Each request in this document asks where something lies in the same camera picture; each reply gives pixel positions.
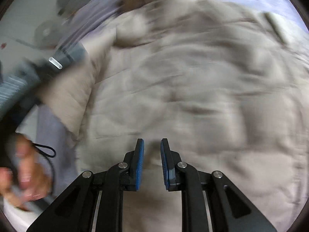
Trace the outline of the person's left hand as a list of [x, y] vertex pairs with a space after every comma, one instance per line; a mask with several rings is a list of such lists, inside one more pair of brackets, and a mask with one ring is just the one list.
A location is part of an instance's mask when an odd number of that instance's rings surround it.
[[1, 195], [12, 206], [27, 211], [26, 202], [39, 200], [51, 192], [52, 180], [38, 162], [38, 153], [32, 142], [22, 134], [15, 137], [15, 155], [19, 159], [18, 181], [22, 194], [18, 196], [13, 193], [13, 173], [9, 168], [1, 167]]

